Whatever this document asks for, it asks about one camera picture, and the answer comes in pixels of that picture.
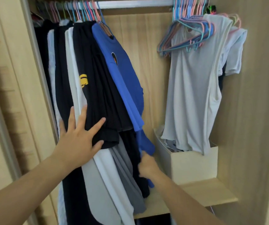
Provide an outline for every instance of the person's right arm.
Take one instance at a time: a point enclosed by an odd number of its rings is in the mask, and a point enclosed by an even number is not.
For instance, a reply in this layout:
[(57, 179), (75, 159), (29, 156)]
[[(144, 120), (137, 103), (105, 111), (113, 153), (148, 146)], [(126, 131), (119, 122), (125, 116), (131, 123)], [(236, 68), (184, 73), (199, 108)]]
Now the person's right arm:
[(150, 179), (177, 225), (224, 225), (159, 169), (155, 159), (143, 151), (140, 176)]

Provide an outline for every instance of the blue t-shirt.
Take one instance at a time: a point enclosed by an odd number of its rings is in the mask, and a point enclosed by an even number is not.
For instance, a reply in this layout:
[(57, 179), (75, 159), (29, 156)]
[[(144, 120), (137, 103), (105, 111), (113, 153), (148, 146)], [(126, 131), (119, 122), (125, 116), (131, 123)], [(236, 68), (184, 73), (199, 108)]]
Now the blue t-shirt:
[(99, 24), (96, 23), (92, 26), (92, 32), (105, 57), (110, 75), (117, 86), (133, 123), (139, 150), (144, 150), (149, 155), (152, 155), (155, 147), (142, 130), (144, 125), (142, 120), (144, 110), (143, 88), (130, 59), (117, 39), (115, 37), (108, 37)]

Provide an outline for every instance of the hand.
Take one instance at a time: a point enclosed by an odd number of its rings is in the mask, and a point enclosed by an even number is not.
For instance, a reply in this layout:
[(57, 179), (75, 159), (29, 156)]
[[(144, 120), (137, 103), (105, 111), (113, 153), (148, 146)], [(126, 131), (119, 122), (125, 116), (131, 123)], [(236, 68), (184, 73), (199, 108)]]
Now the hand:
[(152, 179), (154, 175), (161, 172), (154, 157), (148, 155), (145, 151), (142, 151), (142, 159), (138, 165), (140, 177)]
[(64, 122), (59, 123), (60, 140), (56, 145), (52, 156), (64, 165), (70, 171), (84, 165), (101, 149), (104, 141), (98, 141), (92, 147), (92, 138), (99, 131), (105, 122), (105, 117), (96, 123), (89, 131), (84, 129), (86, 123), (86, 109), (84, 106), (78, 118), (75, 128), (74, 107), (71, 107), (68, 122), (68, 131), (65, 130)]

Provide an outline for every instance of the wooden shelf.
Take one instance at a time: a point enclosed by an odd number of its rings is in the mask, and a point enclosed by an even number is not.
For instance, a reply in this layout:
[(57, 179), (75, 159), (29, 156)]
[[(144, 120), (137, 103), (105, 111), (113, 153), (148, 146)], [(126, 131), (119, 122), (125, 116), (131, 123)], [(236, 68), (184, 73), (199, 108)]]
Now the wooden shelf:
[[(237, 197), (217, 178), (192, 182), (181, 187), (205, 207), (238, 201)], [(169, 209), (155, 188), (150, 189), (145, 204), (147, 210), (134, 215), (135, 219), (169, 213)]]

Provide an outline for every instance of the forearm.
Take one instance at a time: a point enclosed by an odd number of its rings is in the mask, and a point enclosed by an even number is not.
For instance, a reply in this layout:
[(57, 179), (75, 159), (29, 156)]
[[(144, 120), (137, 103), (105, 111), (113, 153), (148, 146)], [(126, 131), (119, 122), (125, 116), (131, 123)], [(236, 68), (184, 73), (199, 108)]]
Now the forearm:
[(67, 175), (67, 168), (49, 157), (19, 180), (0, 190), (0, 224), (23, 224)]
[(151, 179), (177, 225), (223, 225), (218, 218), (189, 196), (161, 171)]

